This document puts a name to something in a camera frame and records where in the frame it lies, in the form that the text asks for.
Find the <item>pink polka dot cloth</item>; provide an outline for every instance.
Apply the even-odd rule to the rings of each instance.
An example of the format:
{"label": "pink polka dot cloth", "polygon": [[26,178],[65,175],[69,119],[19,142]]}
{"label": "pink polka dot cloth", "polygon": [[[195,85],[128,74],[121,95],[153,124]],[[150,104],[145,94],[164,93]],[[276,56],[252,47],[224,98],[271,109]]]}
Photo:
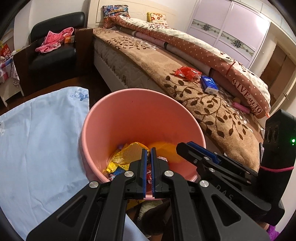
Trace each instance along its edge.
{"label": "pink polka dot cloth", "polygon": [[61,42],[64,41],[64,38],[71,36],[73,32],[73,27],[66,28],[59,34],[49,31],[44,39],[44,42],[41,44],[40,47],[36,48],[35,51],[40,53],[48,53],[55,49],[58,49],[59,47],[61,47]]}

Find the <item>light blue cloth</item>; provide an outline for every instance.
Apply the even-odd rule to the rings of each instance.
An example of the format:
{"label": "light blue cloth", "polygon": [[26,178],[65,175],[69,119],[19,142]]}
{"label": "light blue cloth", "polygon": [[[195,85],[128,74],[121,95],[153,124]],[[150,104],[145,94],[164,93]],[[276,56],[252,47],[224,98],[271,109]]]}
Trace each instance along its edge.
{"label": "light blue cloth", "polygon": [[[67,87],[0,116],[0,206],[25,240],[89,181],[78,140],[88,90]],[[147,238],[126,216],[124,239]]]}

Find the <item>bucket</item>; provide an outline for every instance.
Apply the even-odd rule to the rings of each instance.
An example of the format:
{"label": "bucket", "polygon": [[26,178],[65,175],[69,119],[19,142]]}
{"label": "bucket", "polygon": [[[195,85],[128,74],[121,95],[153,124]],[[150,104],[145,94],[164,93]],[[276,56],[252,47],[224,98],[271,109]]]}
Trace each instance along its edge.
{"label": "bucket", "polygon": [[[100,99],[89,111],[81,135],[82,149],[92,171],[101,182],[108,182],[102,173],[119,145],[155,142],[177,145],[193,141],[205,147],[202,130],[191,113],[174,99],[147,89],[119,90]],[[197,178],[196,167],[181,159],[172,163],[172,171],[189,181]],[[146,193],[146,200],[152,200]]]}

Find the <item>headboard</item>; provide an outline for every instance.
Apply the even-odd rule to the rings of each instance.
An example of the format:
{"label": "headboard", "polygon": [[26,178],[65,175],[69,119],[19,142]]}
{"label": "headboard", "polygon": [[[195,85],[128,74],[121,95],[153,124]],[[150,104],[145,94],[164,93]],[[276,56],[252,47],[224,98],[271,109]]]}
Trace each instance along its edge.
{"label": "headboard", "polygon": [[89,4],[89,16],[87,26],[95,28],[104,25],[104,5],[128,5],[131,18],[147,21],[147,12],[163,13],[166,15],[169,27],[175,28],[176,13],[169,7],[149,0],[91,0]]}

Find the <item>orange box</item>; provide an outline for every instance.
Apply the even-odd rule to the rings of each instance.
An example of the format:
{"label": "orange box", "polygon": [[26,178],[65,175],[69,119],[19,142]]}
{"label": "orange box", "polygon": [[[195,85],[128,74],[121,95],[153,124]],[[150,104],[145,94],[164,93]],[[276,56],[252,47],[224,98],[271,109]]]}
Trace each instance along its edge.
{"label": "orange box", "polygon": [[74,43],[75,35],[65,37],[65,44]]}

